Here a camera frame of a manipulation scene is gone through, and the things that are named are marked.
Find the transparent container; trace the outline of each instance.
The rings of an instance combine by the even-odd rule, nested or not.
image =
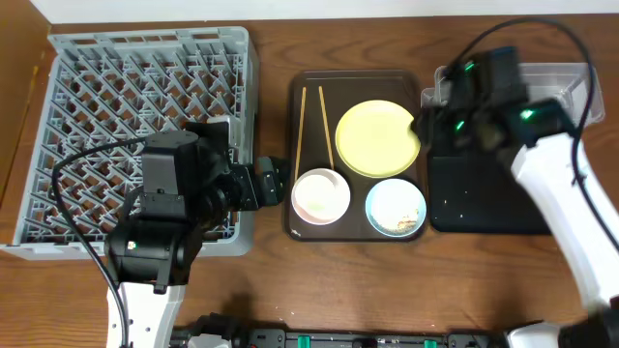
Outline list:
[[[443,76],[445,68],[440,67],[434,73],[435,88],[422,92],[422,106],[447,103],[451,83]],[[531,102],[555,98],[577,124],[589,90],[585,63],[521,63],[520,74],[528,85]],[[586,125],[599,123],[605,116],[602,89],[599,80],[596,82],[596,93]]]

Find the green led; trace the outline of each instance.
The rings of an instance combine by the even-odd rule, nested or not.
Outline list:
[[[534,113],[535,111],[530,109],[523,110],[522,112],[520,112],[520,118],[522,120],[528,120],[531,116],[533,116]]]

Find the wooden table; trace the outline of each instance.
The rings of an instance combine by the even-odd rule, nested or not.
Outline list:
[[[604,91],[606,120],[584,135],[610,198],[619,202],[619,15],[560,16],[588,43]],[[477,34],[506,17],[140,23],[55,26],[55,33],[243,25],[260,56],[257,154],[284,156],[288,85],[305,70],[402,68],[432,86]],[[559,33],[507,29],[481,48],[517,44],[529,62],[579,62]],[[54,52],[45,52],[26,128],[0,210],[0,238],[14,233]],[[291,329],[437,332],[501,329],[545,318],[581,318],[579,296],[550,237],[439,234],[406,245],[303,244],[282,231],[281,208],[256,215],[243,257],[198,259],[177,324],[215,311]],[[101,347],[105,284],[90,261],[28,262],[0,254],[0,346]]]

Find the black cable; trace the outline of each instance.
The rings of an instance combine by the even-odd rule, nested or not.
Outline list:
[[[615,240],[614,236],[608,229],[608,226],[606,226],[606,224],[604,223],[604,220],[600,216],[600,212],[598,212],[598,209],[594,205],[593,200],[589,196],[589,192],[587,191],[587,188],[584,186],[585,178],[583,177],[582,174],[580,174],[580,171],[578,170],[578,156],[577,156],[578,144],[580,142],[580,138],[582,137],[582,131],[584,130],[584,126],[587,121],[587,116],[589,115],[589,110],[591,109],[591,103],[593,102],[593,96],[595,95],[596,74],[593,68],[593,61],[591,60],[591,56],[589,55],[589,50],[584,45],[584,43],[578,38],[578,36],[572,31],[572,29],[570,29],[570,27],[568,27],[567,25],[563,23],[554,21],[552,19],[540,18],[540,17],[522,17],[522,18],[508,20],[506,22],[503,22],[503,23],[500,23],[500,24],[497,24],[491,27],[490,29],[482,33],[479,37],[477,37],[477,39],[473,40],[466,48],[464,48],[464,50],[452,62],[452,64],[449,65],[449,67],[447,68],[445,72],[445,75],[449,75],[453,71],[455,66],[457,64],[460,64],[460,61],[462,60],[464,55],[466,55],[466,53],[468,53],[476,44],[478,44],[486,36],[490,35],[491,33],[497,30],[503,29],[505,27],[522,24],[522,23],[541,23],[541,24],[546,24],[546,25],[555,27],[559,31],[566,34],[572,40],[572,42],[574,42],[574,44],[578,47],[578,50],[582,54],[585,62],[587,63],[587,73],[589,74],[589,93],[587,95],[587,101],[584,105],[584,109],[582,110],[582,116],[580,116],[580,121],[578,122],[578,125],[575,130],[575,134],[574,134],[574,142],[572,143],[572,168],[573,168],[574,175],[575,175],[575,182],[578,184],[578,187],[580,188],[580,191],[582,192],[582,196],[584,197],[584,200],[587,202],[587,205],[589,206],[591,213],[596,218],[596,220],[598,221],[598,224],[603,229],[606,236],[610,239],[610,242],[613,244],[615,249],[619,251],[619,243],[617,243],[617,240]]]
[[[60,170],[62,170],[62,168],[65,165],[73,162],[74,160],[79,160],[88,155],[98,153],[99,151],[105,151],[105,150],[113,149],[113,148],[120,147],[120,146],[132,145],[135,143],[142,142],[144,140],[145,138],[141,137],[141,138],[119,141],[119,142],[115,142],[111,144],[105,144],[103,146],[99,146],[93,149],[89,149],[79,154],[71,155],[61,160],[58,164],[54,165],[54,169],[51,172],[51,189],[54,192],[54,199],[56,200],[56,207],[58,208],[58,211],[60,212],[62,217],[65,219],[67,224],[73,230],[77,239],[82,243],[82,245],[86,248],[86,251],[88,252],[90,257],[92,257],[92,259],[97,264],[99,271],[101,271],[101,273],[103,274],[103,277],[105,278],[105,283],[107,283],[109,290],[112,292],[112,296],[114,297],[114,302],[116,303],[116,306],[118,307],[118,312],[120,314],[121,329],[122,329],[121,347],[129,347],[129,325],[127,321],[127,313],[125,313],[123,302],[120,299],[120,295],[118,294],[118,289],[116,288],[116,286],[114,286],[112,277],[109,274],[109,271],[107,270],[105,265],[103,264],[103,261],[101,260],[99,255],[97,255],[97,252],[92,248],[90,243],[86,241],[86,238],[84,238],[84,235],[82,235],[81,232],[79,232],[79,228],[77,227],[77,224],[75,224],[75,221],[73,220],[71,216],[71,213],[69,213],[69,211],[67,210],[67,207],[65,207],[65,202],[62,199],[62,195],[60,194],[60,185],[58,184],[58,177],[60,176]]]

